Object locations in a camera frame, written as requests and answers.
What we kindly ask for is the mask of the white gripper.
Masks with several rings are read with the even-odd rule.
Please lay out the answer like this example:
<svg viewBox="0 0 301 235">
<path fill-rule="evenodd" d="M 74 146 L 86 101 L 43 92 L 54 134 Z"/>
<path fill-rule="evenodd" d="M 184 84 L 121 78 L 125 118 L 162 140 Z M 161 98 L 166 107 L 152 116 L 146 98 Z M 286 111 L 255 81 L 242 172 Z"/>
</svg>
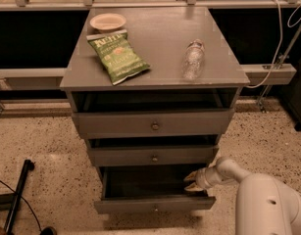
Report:
<svg viewBox="0 0 301 235">
<path fill-rule="evenodd" d="M 184 179 L 184 182 L 195 181 L 184 188 L 187 192 L 202 192 L 210 189 L 222 182 L 222 177 L 214 166 L 200 168 L 197 171 L 190 172 Z"/>
</svg>

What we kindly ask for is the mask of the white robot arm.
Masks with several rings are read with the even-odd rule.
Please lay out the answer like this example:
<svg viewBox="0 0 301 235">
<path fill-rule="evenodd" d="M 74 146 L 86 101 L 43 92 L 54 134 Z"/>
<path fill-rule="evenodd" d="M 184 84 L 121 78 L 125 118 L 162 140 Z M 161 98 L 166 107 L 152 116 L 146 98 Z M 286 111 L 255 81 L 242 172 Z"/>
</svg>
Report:
<svg viewBox="0 0 301 235">
<path fill-rule="evenodd" d="M 263 173 L 242 168 L 220 157 L 216 164 L 190 172 L 186 191 L 197 192 L 238 183 L 235 201 L 235 235 L 301 235 L 301 193 Z"/>
</svg>

